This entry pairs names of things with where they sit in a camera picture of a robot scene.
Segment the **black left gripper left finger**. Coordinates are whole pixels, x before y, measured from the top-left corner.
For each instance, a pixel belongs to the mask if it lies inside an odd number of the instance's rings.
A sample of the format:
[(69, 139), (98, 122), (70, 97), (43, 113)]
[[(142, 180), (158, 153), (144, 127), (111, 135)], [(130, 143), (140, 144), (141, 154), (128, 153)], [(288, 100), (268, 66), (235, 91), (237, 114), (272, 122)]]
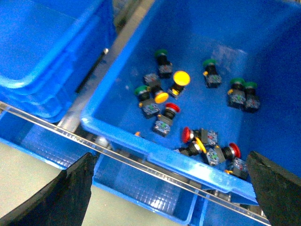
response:
[(28, 200), (1, 217), (2, 226), (80, 226), (91, 198), (96, 157), (88, 152)]

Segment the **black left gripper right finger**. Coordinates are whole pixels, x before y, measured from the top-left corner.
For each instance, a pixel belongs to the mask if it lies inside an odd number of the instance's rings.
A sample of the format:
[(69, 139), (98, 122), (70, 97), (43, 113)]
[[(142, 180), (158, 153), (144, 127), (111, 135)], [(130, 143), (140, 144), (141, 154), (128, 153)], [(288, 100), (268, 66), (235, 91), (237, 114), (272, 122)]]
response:
[(256, 200), (272, 226), (301, 224), (301, 179), (251, 151), (246, 160)]

